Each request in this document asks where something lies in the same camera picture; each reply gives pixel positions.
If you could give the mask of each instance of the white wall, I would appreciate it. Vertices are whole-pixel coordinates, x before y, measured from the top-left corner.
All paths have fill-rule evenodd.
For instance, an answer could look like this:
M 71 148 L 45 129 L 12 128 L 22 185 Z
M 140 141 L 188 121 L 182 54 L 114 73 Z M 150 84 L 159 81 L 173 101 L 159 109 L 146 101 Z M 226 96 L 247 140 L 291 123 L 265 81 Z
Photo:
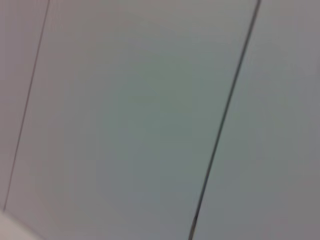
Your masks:
M 52 0 L 7 210 L 49 240 L 187 239 L 255 0 Z

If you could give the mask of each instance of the gray surface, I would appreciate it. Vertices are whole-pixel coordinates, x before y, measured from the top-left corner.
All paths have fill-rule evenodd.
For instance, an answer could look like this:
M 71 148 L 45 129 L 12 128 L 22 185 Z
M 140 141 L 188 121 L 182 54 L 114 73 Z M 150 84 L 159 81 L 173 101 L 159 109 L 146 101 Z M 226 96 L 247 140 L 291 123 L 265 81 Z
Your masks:
M 255 0 L 52 1 L 7 209 L 49 240 L 183 240 Z
M 262 1 L 195 240 L 319 239 L 319 9 Z
M 5 204 L 47 0 L 0 0 L 0 206 Z

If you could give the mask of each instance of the dark vertical line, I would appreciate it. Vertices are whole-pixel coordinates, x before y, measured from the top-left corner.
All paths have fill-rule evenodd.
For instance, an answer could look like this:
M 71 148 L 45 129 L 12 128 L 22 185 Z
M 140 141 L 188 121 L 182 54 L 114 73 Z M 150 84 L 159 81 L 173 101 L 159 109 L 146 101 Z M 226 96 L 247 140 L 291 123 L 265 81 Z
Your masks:
M 47 0 L 47 1 L 48 1 L 48 3 L 46 5 L 46 10 L 45 10 L 45 14 L 44 14 L 44 20 L 43 20 L 43 24 L 42 24 L 41 33 L 40 33 L 40 39 L 39 39 L 39 43 L 38 43 L 38 48 L 36 50 L 36 55 L 35 55 L 35 60 L 34 60 L 34 65 L 33 65 L 33 69 L 32 69 L 31 80 L 30 80 L 30 85 L 29 85 L 29 89 L 28 89 L 28 93 L 27 93 L 27 97 L 26 97 L 26 101 L 25 101 L 25 106 L 24 106 L 23 117 L 22 117 L 22 121 L 21 121 L 21 125 L 20 125 L 20 131 L 19 131 L 18 140 L 17 140 L 16 147 L 15 147 L 14 158 L 13 158 L 11 174 L 10 174 L 10 180 L 9 180 L 9 185 L 8 185 L 8 189 L 7 189 L 7 193 L 6 193 L 6 198 L 5 198 L 5 202 L 4 202 L 3 211 L 5 211 L 6 208 L 7 208 L 8 197 L 9 197 L 9 192 L 10 192 L 10 187 L 11 187 L 11 182 L 12 182 L 12 176 L 13 176 L 14 168 L 15 168 L 15 165 L 16 165 L 16 159 L 17 159 L 17 153 L 18 153 L 18 148 L 19 148 L 19 144 L 20 144 L 22 129 L 23 129 L 24 123 L 25 123 L 26 112 L 27 112 L 28 102 L 29 102 L 29 98 L 30 98 L 30 92 L 31 92 L 32 83 L 33 83 L 34 77 L 35 77 L 35 72 L 36 72 L 36 67 L 37 67 L 37 62 L 38 62 L 38 56 L 39 56 L 39 52 L 40 52 L 42 37 L 43 37 L 44 31 L 45 31 L 46 20 L 47 20 L 47 15 L 48 15 L 48 11 L 49 11 L 49 5 L 50 5 L 50 0 Z
M 230 105 L 230 102 L 231 102 L 231 99 L 232 99 L 232 96 L 233 96 L 233 93 L 234 93 L 234 90 L 235 90 L 235 86 L 236 86 L 236 83 L 237 83 L 237 79 L 238 79 L 238 76 L 239 76 L 239 73 L 240 73 L 240 70 L 241 70 L 241 66 L 242 66 L 243 60 L 245 58 L 245 54 L 246 54 L 246 51 L 247 51 L 247 48 L 248 48 L 250 37 L 251 37 L 252 31 L 253 31 L 253 28 L 254 28 L 254 25 L 255 25 L 255 22 L 256 22 L 256 19 L 257 19 L 257 15 L 258 15 L 258 11 L 259 11 L 259 8 L 260 8 L 260 4 L 261 4 L 261 0 L 257 0 L 255 8 L 254 8 L 253 15 L 252 15 L 252 19 L 251 19 L 251 22 L 250 22 L 250 25 L 249 25 L 249 29 L 248 29 L 248 32 L 247 32 L 247 35 L 246 35 L 246 38 L 245 38 L 245 41 L 244 41 L 244 45 L 243 45 L 243 48 L 242 48 L 242 51 L 241 51 L 239 62 L 238 62 L 238 65 L 236 67 L 236 71 L 235 71 L 235 74 L 234 74 L 234 77 L 233 77 L 233 82 L 232 82 L 232 85 L 231 85 L 231 89 L 230 89 L 230 92 L 229 92 L 229 95 L 228 95 L 228 98 L 227 98 L 227 101 L 226 101 L 226 105 L 225 105 L 225 108 L 224 108 L 224 111 L 223 111 L 223 115 L 222 115 L 222 119 L 221 119 L 221 122 L 220 122 L 219 130 L 218 130 L 218 133 L 217 133 L 216 138 L 215 138 L 213 151 L 212 151 L 211 158 L 210 158 L 207 170 L 206 170 L 206 174 L 205 174 L 202 190 L 201 190 L 201 193 L 200 193 L 199 201 L 198 201 L 198 204 L 197 204 L 197 207 L 196 207 L 196 211 L 195 211 L 195 215 L 194 215 L 194 218 L 193 218 L 193 221 L 192 221 L 192 225 L 191 225 L 191 228 L 190 228 L 190 233 L 189 233 L 188 240 L 192 240 L 193 237 L 194 237 L 194 233 L 195 233 L 196 226 L 197 226 L 197 221 L 198 221 L 198 216 L 199 216 L 201 204 L 202 204 L 202 201 L 204 199 L 204 195 L 205 195 L 205 191 L 206 191 L 206 187 L 207 187 L 210 171 L 211 171 L 212 164 L 214 162 L 214 158 L 215 158 L 216 151 L 217 151 L 217 148 L 218 148 L 221 132 L 222 132 L 223 127 L 224 127 L 224 123 L 225 123 L 226 116 L 227 116 L 227 113 L 228 113 L 229 105 Z

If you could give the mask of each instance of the panel seam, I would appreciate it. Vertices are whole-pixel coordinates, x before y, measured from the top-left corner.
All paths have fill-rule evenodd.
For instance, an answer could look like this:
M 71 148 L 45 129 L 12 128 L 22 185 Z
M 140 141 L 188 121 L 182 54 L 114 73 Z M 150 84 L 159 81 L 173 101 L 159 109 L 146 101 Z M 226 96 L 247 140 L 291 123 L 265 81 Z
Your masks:
M 7 203 L 8 203 L 9 193 L 10 193 L 10 187 L 11 187 L 12 178 L 13 178 L 13 174 L 14 174 L 14 168 L 15 168 L 15 165 L 16 165 L 17 154 L 18 154 L 18 149 L 19 149 L 19 145 L 20 145 L 20 139 L 21 139 L 21 135 L 22 135 L 22 130 L 24 128 L 24 123 L 25 123 L 25 118 L 26 118 L 26 113 L 27 113 L 27 108 L 28 108 L 31 88 L 32 88 L 32 85 L 33 85 L 35 72 L 36 72 L 36 68 L 37 68 L 37 62 L 38 62 L 39 52 L 40 52 L 40 48 L 41 48 L 42 38 L 43 38 L 43 35 L 44 35 L 44 31 L 45 31 L 45 26 L 46 26 L 46 21 L 47 21 L 50 1 L 51 0 L 47 0 L 46 10 L 45 10 L 45 14 L 44 14 L 44 20 L 43 20 L 43 24 L 42 24 L 42 28 L 41 28 L 38 47 L 37 47 L 37 50 L 36 50 L 35 60 L 34 60 L 34 64 L 33 64 L 30 84 L 29 84 L 29 89 L 28 89 L 28 93 L 27 93 L 27 97 L 26 97 L 26 101 L 25 101 L 22 121 L 21 121 L 19 135 L 18 135 L 18 140 L 17 140 L 16 147 L 15 147 L 14 158 L 13 158 L 13 163 L 12 163 L 12 167 L 11 167 L 11 174 L 10 174 L 9 184 L 8 184 L 8 187 L 7 187 L 5 202 L 4 202 L 4 206 L 3 206 L 3 211 L 5 211 L 6 208 L 7 208 Z
M 257 2 L 255 4 L 255 8 L 254 8 L 253 15 L 252 15 L 252 18 L 251 18 L 251 21 L 250 21 L 250 25 L 249 25 L 249 28 L 248 28 L 248 31 L 247 31 L 247 34 L 246 34 L 246 37 L 245 37 L 245 41 L 244 41 L 244 44 L 243 44 L 243 47 L 242 47 L 240 58 L 239 58 L 239 61 L 238 61 L 238 64 L 237 64 L 237 67 L 236 67 L 236 70 L 235 70 L 235 73 L 234 73 L 234 77 L 233 77 L 232 85 L 231 85 L 231 88 L 230 88 L 230 91 L 229 91 L 229 95 L 228 95 L 228 98 L 227 98 L 227 101 L 226 101 L 226 104 L 225 104 L 225 107 L 224 107 L 223 115 L 222 115 L 222 118 L 221 118 L 221 121 L 220 121 L 220 125 L 219 125 L 219 130 L 218 130 L 218 133 L 217 133 L 216 138 L 215 138 L 213 151 L 212 151 L 212 154 L 211 154 L 211 157 L 210 157 L 210 160 L 209 160 L 209 164 L 208 164 L 208 167 L 207 167 L 207 170 L 206 170 L 206 174 L 205 174 L 205 177 L 204 177 L 201 193 L 200 193 L 199 200 L 198 200 L 198 203 L 197 203 L 196 211 L 195 211 L 195 214 L 194 214 L 194 217 L 193 217 L 193 221 L 192 221 L 192 224 L 191 224 L 191 227 L 190 227 L 188 240 L 193 240 L 193 237 L 194 237 L 194 234 L 195 234 L 195 231 L 196 231 L 199 212 L 200 212 L 201 205 L 202 205 L 202 202 L 203 202 L 203 199 L 204 199 L 204 195 L 205 195 L 206 187 L 207 187 L 207 184 L 208 184 L 208 179 L 209 179 L 209 176 L 210 176 L 211 168 L 212 168 L 212 165 L 213 165 L 213 162 L 214 162 L 214 159 L 215 159 L 215 155 L 216 155 L 216 152 L 217 152 L 220 136 L 221 136 L 221 133 L 222 133 L 225 121 L 226 121 L 226 117 L 227 117 L 227 113 L 228 113 L 228 110 L 229 110 L 230 102 L 231 102 L 231 99 L 232 99 L 232 96 L 233 96 L 233 93 L 234 93 L 234 90 L 235 90 L 235 87 L 236 87 L 236 83 L 237 83 L 237 80 L 238 80 L 238 77 L 239 77 L 239 74 L 240 74 L 242 63 L 244 61 L 244 58 L 245 58 L 245 55 L 246 55 L 246 52 L 247 52 L 247 48 L 248 48 L 249 41 L 250 41 L 250 38 L 251 38 L 251 35 L 252 35 L 252 31 L 253 31 L 254 26 L 255 26 L 255 22 L 256 22 L 256 19 L 257 19 L 257 16 L 258 16 L 258 12 L 259 12 L 259 9 L 260 9 L 261 1 L 262 0 L 257 0 Z

